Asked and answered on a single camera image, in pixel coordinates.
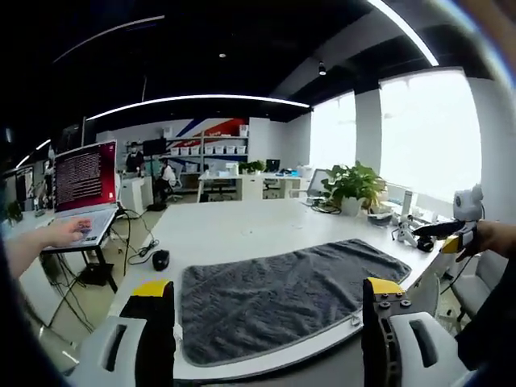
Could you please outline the person's right hand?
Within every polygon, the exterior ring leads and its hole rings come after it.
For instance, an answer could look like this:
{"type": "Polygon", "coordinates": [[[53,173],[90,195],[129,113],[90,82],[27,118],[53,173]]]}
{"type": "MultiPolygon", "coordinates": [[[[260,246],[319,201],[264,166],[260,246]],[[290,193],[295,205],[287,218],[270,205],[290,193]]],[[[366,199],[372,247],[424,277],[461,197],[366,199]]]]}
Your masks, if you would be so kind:
{"type": "Polygon", "coordinates": [[[476,235],[472,242],[458,255],[456,262],[484,251],[492,251],[500,256],[506,255],[511,241],[511,225],[482,220],[477,224],[476,235]]]}

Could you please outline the person's left hand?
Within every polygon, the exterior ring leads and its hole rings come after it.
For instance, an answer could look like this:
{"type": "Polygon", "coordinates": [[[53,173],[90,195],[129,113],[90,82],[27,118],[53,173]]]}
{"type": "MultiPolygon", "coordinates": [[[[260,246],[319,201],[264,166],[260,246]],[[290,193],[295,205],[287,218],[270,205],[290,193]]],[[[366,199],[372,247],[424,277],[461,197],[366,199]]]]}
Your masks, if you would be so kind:
{"type": "Polygon", "coordinates": [[[48,246],[66,247],[80,241],[84,234],[91,229],[88,218],[71,218],[59,220],[45,227],[48,246]]]}

